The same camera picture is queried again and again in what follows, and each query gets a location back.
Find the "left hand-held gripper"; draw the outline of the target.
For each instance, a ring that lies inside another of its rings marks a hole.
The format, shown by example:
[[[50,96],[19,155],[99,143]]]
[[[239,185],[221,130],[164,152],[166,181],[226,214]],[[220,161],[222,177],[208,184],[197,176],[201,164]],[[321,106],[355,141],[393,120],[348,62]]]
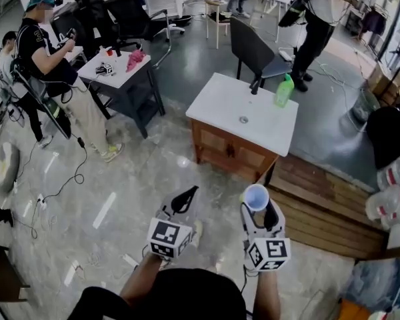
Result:
[[[178,258],[195,234],[199,187],[183,187],[168,194],[151,219],[147,234],[150,252],[164,259]]]

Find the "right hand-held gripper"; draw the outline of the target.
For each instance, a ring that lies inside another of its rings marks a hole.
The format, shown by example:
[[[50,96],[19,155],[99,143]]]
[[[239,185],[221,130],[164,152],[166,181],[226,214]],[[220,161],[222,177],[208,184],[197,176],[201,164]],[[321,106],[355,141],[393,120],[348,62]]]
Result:
[[[285,216],[272,199],[265,208],[264,226],[256,223],[256,213],[242,202],[245,267],[249,272],[276,271],[291,258],[290,239],[285,237]]]

